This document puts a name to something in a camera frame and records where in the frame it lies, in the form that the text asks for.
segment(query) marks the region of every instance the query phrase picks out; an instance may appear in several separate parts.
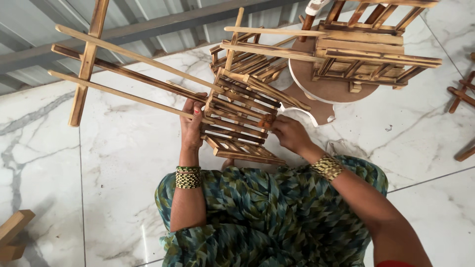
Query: round wooden base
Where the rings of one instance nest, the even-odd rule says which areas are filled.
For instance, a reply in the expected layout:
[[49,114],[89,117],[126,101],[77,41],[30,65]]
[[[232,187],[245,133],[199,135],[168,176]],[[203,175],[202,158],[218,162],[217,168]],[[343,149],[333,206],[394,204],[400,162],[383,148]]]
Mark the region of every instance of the round wooden base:
[[[293,49],[299,51],[314,51],[315,37],[308,37],[304,43],[295,40]],[[361,100],[378,88],[378,85],[362,84],[359,93],[350,93],[350,83],[318,79],[312,81],[314,63],[296,59],[289,60],[289,68],[295,83],[309,96],[329,104],[349,104]]]

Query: hand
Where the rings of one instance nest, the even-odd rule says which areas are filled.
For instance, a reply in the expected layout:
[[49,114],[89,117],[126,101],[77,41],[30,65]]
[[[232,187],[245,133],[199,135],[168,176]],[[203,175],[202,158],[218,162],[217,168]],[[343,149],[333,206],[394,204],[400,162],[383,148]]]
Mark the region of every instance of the hand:
[[[206,96],[207,93],[197,93],[197,95]],[[193,119],[180,116],[181,123],[181,149],[198,150],[203,145],[200,138],[200,123],[203,118],[201,108],[205,103],[187,99],[182,111],[193,114]]]
[[325,151],[310,140],[304,126],[292,118],[277,116],[271,129],[281,146],[304,157],[310,163],[314,163],[325,154]]

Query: woman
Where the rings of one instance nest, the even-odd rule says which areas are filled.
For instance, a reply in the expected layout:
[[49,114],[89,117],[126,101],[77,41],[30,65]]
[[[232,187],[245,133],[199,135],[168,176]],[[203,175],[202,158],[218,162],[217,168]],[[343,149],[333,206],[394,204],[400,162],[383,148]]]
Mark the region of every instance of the woman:
[[183,111],[194,116],[180,118],[179,167],[155,193],[170,231],[162,240],[164,266],[364,266],[371,239],[377,267],[432,266],[411,225],[385,198],[382,170],[329,157],[289,117],[278,116],[272,132],[309,165],[281,166],[277,174],[236,166],[201,171],[202,106],[186,101]]

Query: patterned fabric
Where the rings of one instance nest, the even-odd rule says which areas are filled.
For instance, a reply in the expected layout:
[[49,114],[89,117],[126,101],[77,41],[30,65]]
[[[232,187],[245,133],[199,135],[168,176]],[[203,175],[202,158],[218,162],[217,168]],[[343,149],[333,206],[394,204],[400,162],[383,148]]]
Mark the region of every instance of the patterned fabric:
[[[386,196],[388,180],[379,167],[336,158]],[[368,230],[309,165],[281,166],[276,174],[235,166],[202,172],[207,225],[162,238],[163,266],[364,266]],[[174,191],[170,173],[155,192],[168,230]]]

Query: bangle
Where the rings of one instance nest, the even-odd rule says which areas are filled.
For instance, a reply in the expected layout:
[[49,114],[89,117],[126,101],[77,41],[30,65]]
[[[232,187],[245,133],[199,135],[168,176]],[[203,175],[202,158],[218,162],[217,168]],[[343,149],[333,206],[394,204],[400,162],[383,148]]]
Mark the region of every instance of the bangle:
[[329,182],[333,181],[343,171],[343,165],[328,154],[317,160],[310,168]]

